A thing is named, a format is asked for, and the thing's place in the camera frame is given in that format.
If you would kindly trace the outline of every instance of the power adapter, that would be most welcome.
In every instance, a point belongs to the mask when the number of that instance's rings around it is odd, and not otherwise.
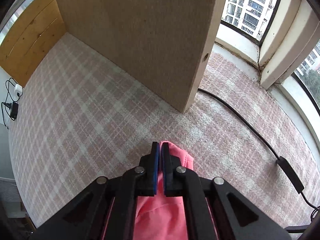
[[[2,102],[2,104],[4,104],[4,106],[6,106],[7,108],[9,108],[10,110],[10,117],[12,120],[16,120],[17,119],[17,115],[18,115],[18,108],[19,108],[19,104],[16,102],[12,102],[12,103],[5,103]]]

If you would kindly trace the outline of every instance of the metal rivet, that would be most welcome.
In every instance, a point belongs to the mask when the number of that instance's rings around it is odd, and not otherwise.
[[[144,172],[144,168],[141,167],[141,166],[138,166],[138,167],[135,167],[135,168],[134,168],[134,171],[135,171],[136,173],[143,173],[143,172]]]
[[[183,166],[178,166],[177,168],[176,168],[176,171],[178,172],[178,173],[185,173],[186,172],[186,168],[185,167],[183,167]]]
[[[107,182],[107,178],[106,177],[97,178],[97,183],[98,184],[105,184],[106,182]]]
[[[215,177],[213,181],[215,182],[215,184],[218,184],[218,185],[222,185],[224,183],[224,179],[221,177]]]

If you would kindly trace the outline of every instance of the white wall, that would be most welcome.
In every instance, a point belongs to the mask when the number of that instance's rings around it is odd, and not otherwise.
[[[0,124],[0,177],[14,179],[9,152],[8,129],[3,124]]]
[[[7,89],[5,88],[5,81],[10,78],[9,74],[4,71],[2,67],[0,67],[0,103],[5,101],[5,98],[7,96]],[[9,97],[9,100],[7,100],[8,103],[11,103],[12,100]],[[7,113],[4,110],[4,120],[5,123],[9,123],[10,119]],[[2,113],[0,112],[0,123],[3,124],[3,119],[2,119]]]

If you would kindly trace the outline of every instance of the screw hole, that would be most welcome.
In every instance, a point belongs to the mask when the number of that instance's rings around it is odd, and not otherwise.
[[[202,61],[202,62],[206,61],[206,60],[207,60],[207,58],[208,58],[208,56],[209,56],[209,53],[205,54],[205,56],[204,56],[204,58],[203,58],[203,61]]]

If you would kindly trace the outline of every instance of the pink plaid carpet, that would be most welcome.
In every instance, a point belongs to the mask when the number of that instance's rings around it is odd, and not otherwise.
[[[288,159],[307,198],[320,203],[319,171],[308,146],[257,83],[212,53],[201,88],[245,117]],[[199,92],[181,114],[66,33],[33,73],[10,128],[15,178],[36,226],[97,176],[119,176],[136,166],[153,140],[187,150],[199,175],[224,177],[281,226],[309,222],[311,208],[273,154],[228,109]]]

